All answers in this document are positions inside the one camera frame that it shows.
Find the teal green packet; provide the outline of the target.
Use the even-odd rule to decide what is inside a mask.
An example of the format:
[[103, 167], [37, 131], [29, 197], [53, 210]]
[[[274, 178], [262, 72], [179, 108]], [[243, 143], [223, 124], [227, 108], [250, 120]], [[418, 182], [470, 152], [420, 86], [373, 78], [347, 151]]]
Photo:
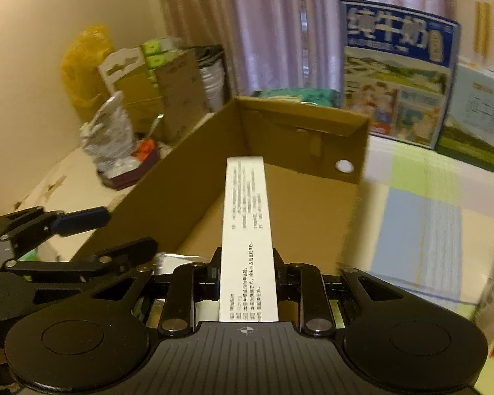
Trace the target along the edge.
[[254, 91], [252, 97], [288, 100], [333, 108], [341, 108], [343, 105], [342, 94], [330, 88], [261, 89]]

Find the crumpled silver foil bag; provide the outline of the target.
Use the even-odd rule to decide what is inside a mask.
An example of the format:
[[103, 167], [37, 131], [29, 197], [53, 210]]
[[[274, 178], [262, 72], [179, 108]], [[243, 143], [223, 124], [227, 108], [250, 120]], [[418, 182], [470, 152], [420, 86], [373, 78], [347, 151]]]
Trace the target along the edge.
[[116, 91], [79, 129], [81, 147], [96, 170], [109, 170], [130, 160], [136, 148], [134, 129], [123, 104], [124, 94]]

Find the dark red octagonal tray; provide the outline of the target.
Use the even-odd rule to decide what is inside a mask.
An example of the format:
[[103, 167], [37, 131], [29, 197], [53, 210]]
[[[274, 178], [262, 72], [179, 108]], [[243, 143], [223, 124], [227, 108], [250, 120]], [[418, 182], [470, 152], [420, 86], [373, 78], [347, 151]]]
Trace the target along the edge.
[[159, 162], [159, 150], [156, 144], [146, 146], [140, 154], [143, 159], [131, 156], [130, 160], [109, 170], [109, 174], [97, 171], [97, 176], [103, 186], [112, 190], [123, 190], [135, 185], [144, 175]]

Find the pink sheer curtain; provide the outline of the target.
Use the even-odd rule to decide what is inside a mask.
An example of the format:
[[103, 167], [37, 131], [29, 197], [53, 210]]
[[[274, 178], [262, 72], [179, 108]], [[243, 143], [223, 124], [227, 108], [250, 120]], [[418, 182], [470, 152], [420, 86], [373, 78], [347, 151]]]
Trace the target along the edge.
[[[160, 0], [168, 35], [222, 45], [233, 94], [341, 86], [339, 0]], [[454, 0], [370, 0], [453, 17]]]

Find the wooden wall hanger strips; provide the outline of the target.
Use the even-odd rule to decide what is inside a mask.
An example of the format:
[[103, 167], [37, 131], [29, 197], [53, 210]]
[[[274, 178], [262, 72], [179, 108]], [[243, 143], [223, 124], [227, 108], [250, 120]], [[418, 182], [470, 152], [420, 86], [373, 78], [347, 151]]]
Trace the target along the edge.
[[492, 9], [487, 2], [475, 2], [474, 52], [484, 60], [488, 58], [492, 33]]

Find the light blue milk carton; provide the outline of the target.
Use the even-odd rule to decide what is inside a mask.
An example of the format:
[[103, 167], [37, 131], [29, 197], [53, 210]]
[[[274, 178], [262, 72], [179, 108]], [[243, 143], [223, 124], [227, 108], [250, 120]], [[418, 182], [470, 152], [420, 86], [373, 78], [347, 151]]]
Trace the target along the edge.
[[457, 66], [435, 150], [494, 172], [494, 69]]

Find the checked blue green tablecloth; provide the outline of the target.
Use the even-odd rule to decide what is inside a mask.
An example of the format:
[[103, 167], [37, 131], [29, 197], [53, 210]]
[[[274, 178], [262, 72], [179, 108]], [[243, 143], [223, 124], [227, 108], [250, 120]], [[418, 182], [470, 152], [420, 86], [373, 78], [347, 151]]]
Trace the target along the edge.
[[472, 318], [494, 262], [494, 173], [370, 137], [340, 266]]

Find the white shopping bag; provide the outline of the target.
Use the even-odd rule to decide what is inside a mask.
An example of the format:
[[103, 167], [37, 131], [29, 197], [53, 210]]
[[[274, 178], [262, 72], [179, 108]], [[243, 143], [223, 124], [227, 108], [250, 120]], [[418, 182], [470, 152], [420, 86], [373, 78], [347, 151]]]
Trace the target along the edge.
[[226, 70], [221, 45], [194, 48], [208, 106], [215, 112], [225, 103]]

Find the yellow plastic bag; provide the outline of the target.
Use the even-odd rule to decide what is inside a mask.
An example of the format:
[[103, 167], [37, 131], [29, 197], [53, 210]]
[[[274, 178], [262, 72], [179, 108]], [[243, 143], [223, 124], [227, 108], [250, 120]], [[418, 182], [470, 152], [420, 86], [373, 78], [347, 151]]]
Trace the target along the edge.
[[62, 58], [60, 77], [82, 123], [91, 121], [109, 99], [98, 67], [113, 52], [109, 28], [94, 24], [78, 35]]

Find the green tissue packs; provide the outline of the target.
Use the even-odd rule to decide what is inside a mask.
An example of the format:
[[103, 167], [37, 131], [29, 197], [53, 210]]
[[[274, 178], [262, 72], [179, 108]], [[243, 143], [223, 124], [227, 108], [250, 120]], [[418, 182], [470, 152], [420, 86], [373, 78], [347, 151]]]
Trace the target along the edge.
[[149, 72], [148, 79], [153, 86], [158, 87], [155, 70], [183, 54], [182, 47], [183, 39], [174, 37], [151, 39], [141, 45], [143, 58]]

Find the dark blue milk carton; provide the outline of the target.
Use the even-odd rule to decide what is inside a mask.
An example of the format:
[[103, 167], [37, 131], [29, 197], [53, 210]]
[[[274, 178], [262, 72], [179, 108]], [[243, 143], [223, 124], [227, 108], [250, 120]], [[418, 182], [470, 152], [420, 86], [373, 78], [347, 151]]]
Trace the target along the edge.
[[343, 104], [379, 137], [435, 148], [459, 56], [455, 20], [340, 0]]

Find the large white medicine box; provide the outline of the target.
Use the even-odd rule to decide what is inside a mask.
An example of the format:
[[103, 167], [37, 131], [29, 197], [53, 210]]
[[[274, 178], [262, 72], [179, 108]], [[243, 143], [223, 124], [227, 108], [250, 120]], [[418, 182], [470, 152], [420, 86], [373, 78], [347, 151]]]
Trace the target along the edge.
[[261, 157], [227, 159], [219, 320], [277, 322], [277, 284]]

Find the small brown cardboard carton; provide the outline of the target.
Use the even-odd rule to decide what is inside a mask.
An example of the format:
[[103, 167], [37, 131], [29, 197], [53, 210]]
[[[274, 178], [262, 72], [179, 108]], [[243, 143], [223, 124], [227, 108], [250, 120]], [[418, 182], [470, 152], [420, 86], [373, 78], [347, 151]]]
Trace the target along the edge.
[[183, 51], [155, 69], [164, 105], [163, 141], [175, 144], [208, 113], [197, 58], [193, 50]]

